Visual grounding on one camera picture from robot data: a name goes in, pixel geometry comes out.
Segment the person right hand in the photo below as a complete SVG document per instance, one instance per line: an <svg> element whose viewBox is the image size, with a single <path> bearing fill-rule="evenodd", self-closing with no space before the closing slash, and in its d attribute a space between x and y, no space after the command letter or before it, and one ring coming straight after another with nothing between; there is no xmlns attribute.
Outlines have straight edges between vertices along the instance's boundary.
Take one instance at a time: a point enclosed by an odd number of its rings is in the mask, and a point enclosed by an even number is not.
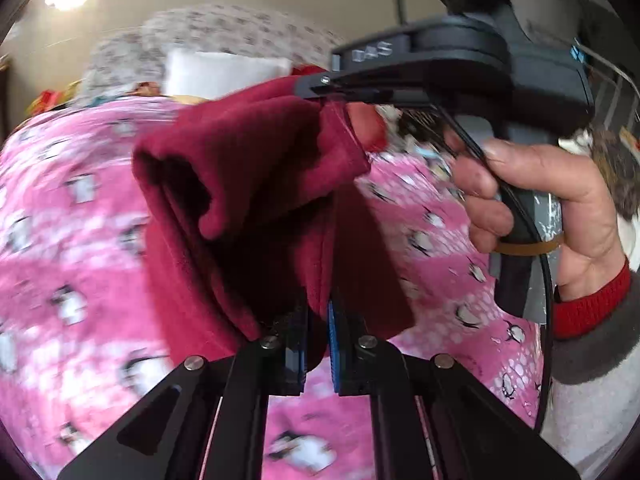
<svg viewBox="0 0 640 480"><path fill-rule="evenodd" d="M514 217L497 200L499 181L522 190L548 192L561 201L564 245L558 266L560 297L565 301L594 294L626 263L617 214L596 164L548 144L521 145L490 139L486 162L479 162L447 127L446 144L457 154L452 176L465 195L472 244L488 254L511 233Z"/></svg>

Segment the red and grey sleeve forearm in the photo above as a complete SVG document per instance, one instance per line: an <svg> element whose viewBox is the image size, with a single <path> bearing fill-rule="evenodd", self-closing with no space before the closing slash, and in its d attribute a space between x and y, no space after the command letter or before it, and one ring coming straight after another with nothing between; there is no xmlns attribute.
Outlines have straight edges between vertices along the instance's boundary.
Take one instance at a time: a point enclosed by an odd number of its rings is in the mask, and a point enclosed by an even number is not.
<svg viewBox="0 0 640 480"><path fill-rule="evenodd" d="M639 477L639 275L555 306L542 437L583 479Z"/></svg>

